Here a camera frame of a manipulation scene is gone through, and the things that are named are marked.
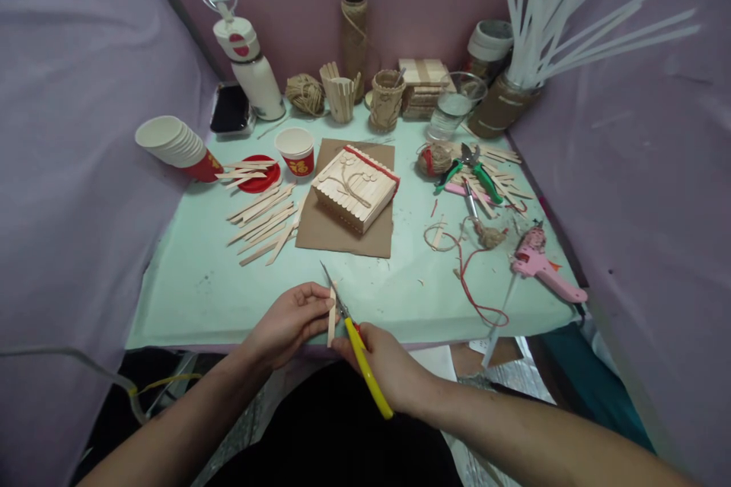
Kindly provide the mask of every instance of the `scissors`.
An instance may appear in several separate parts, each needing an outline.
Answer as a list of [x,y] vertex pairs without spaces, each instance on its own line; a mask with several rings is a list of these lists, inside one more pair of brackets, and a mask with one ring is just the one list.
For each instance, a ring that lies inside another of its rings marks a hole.
[[389,420],[393,418],[394,410],[391,409],[386,398],[383,396],[381,387],[378,385],[378,382],[376,382],[376,379],[373,376],[373,371],[371,371],[371,366],[366,359],[366,355],[363,353],[363,351],[366,350],[366,345],[363,344],[363,339],[360,338],[360,325],[353,321],[353,317],[350,315],[348,307],[345,303],[343,303],[343,299],[341,299],[337,293],[337,289],[335,288],[333,279],[330,277],[330,273],[327,271],[327,268],[325,268],[325,265],[322,264],[322,261],[320,261],[320,264],[325,271],[330,287],[332,287],[333,291],[335,291],[337,309],[345,320],[345,328],[348,331],[348,337],[350,337],[350,344],[353,345],[353,351],[356,353],[358,367],[360,367],[360,372],[363,374],[365,384],[368,385],[368,389],[371,391],[371,396],[373,396],[373,401],[375,401],[375,404],[378,406],[378,410],[383,415],[383,418]]

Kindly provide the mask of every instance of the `light green table cover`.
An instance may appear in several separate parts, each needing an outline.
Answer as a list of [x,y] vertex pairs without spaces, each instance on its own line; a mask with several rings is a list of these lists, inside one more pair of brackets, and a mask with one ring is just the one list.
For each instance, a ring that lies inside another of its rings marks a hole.
[[[402,343],[486,337],[490,326],[470,305],[453,272],[458,268],[457,249],[445,253],[432,251],[423,239],[426,227],[438,221],[442,214],[448,223],[446,231],[456,235],[458,224],[467,214],[462,196],[443,192],[438,196],[434,217],[430,217],[435,200],[433,182],[424,180],[415,167],[417,149],[425,141],[427,124],[399,120],[392,133],[379,135],[368,127],[368,114],[363,105],[356,107],[353,121],[345,126],[334,123],[329,116],[292,118],[257,140],[257,136],[271,127],[271,123],[259,123],[251,137],[225,142],[213,138],[209,149],[224,164],[252,154],[267,154],[281,160],[274,148],[274,138],[281,129],[292,126],[306,128],[312,133],[315,154],[322,138],[371,142],[393,139],[385,144],[396,148],[394,170],[401,177],[401,186],[394,201],[390,259],[299,249],[292,240],[284,246],[273,265],[266,266],[266,255],[241,267],[238,261],[259,246],[237,256],[243,243],[226,246],[238,228],[225,218],[253,201],[256,195],[226,190],[221,183],[191,183],[142,280],[127,348],[238,343],[286,289],[311,280],[326,285],[321,260],[339,282],[341,296],[355,320],[384,327]],[[475,141],[462,128],[453,140]],[[504,140],[490,144],[509,147]],[[283,162],[280,166],[282,172],[286,172],[284,183],[295,180]],[[500,169],[515,173],[518,186],[531,192],[519,166],[505,163]],[[299,201],[309,191],[311,177],[297,182],[292,197]],[[534,218],[545,219],[537,199],[525,202],[528,204],[527,221],[512,209],[504,208],[498,208],[500,216],[489,221],[480,210],[485,224],[500,230],[508,228],[509,235],[498,248],[476,255],[470,264],[467,280],[478,304],[492,307],[503,304],[512,277],[509,255],[517,248],[520,237],[516,221],[523,232],[532,225]],[[551,224],[546,221],[544,227],[548,258],[563,265],[561,274],[575,283]],[[468,233],[469,239],[462,244],[465,259],[476,249],[477,243],[471,228]],[[449,243],[451,241],[445,237],[441,245]],[[510,323],[502,328],[501,336],[543,333],[573,318],[572,308],[536,279],[518,280],[506,312]],[[488,317],[497,318],[497,315],[492,313]],[[338,326],[338,334],[343,333],[344,328]],[[324,344],[325,335],[313,339],[312,343]]]

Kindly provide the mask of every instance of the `left hand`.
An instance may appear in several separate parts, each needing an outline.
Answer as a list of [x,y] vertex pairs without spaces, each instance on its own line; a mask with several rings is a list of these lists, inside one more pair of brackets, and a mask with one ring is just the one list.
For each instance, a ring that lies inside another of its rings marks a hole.
[[279,369],[304,342],[327,331],[327,313],[334,305],[329,288],[314,282],[298,285],[274,301],[244,344],[266,366]]

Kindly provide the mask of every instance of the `popsicle stick box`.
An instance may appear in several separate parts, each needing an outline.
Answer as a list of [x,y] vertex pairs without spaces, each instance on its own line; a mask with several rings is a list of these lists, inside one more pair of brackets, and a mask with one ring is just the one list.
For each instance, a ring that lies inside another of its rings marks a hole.
[[346,146],[312,182],[318,201],[365,234],[398,190],[400,179],[366,153]]

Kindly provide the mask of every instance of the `forearm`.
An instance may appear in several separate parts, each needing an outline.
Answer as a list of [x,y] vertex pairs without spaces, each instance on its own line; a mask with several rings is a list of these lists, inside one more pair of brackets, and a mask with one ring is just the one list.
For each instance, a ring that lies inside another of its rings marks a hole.
[[245,342],[79,485],[189,485],[270,374]]
[[560,409],[434,380],[415,415],[530,485],[691,485],[625,438]]

